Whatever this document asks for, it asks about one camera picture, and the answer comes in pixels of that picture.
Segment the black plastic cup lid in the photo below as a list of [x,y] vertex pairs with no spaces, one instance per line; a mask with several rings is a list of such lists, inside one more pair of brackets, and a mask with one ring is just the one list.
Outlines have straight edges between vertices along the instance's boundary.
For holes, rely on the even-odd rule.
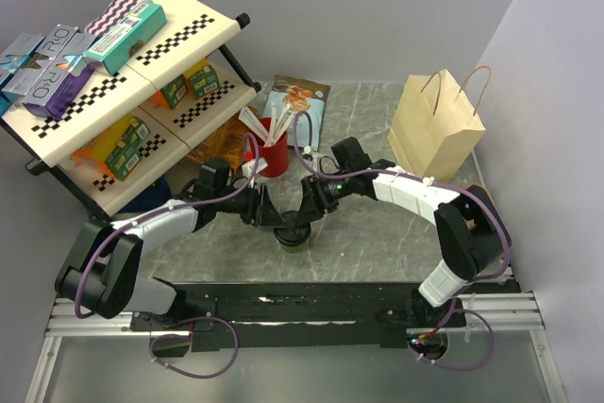
[[282,217],[285,220],[286,226],[283,228],[274,228],[274,235],[276,239],[284,239],[290,241],[296,240],[308,240],[311,234],[310,225],[302,227],[296,227],[294,220],[297,212],[294,210],[288,210],[282,213]]

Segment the green paper coffee cup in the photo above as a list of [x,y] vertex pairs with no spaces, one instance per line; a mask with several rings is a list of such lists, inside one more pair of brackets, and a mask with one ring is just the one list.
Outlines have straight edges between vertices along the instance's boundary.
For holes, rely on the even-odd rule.
[[304,251],[306,249],[306,247],[308,246],[307,240],[290,241],[290,240],[278,239],[277,241],[279,242],[281,249],[284,252],[289,253],[289,254],[300,253],[300,252]]

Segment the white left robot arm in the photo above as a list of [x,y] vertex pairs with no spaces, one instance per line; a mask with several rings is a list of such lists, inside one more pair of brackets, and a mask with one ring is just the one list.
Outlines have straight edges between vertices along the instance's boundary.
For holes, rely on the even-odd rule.
[[267,167],[263,158],[246,162],[245,182],[236,188],[228,163],[211,159],[198,178],[160,207],[125,221],[86,223],[56,278],[57,295],[74,302],[79,318],[110,319],[132,310],[152,313],[164,328],[180,327],[187,315],[184,293],[159,278],[140,278],[142,256],[201,229],[219,212],[237,214],[254,227],[284,226],[267,188],[253,181]]

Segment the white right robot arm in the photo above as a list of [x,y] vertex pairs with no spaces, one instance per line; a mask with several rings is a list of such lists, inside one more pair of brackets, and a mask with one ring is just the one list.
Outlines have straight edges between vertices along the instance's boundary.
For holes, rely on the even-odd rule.
[[412,302],[413,318],[433,326],[445,315],[445,303],[487,277],[482,272],[502,257],[500,276],[510,263],[511,238],[486,190],[477,185],[466,189],[438,183],[432,177],[414,176],[388,160],[372,161],[353,137],[332,146],[339,171],[326,174],[304,159],[311,172],[302,179],[303,198],[296,222],[305,226],[337,209],[341,199],[357,194],[390,203],[435,226],[441,258],[419,285]]

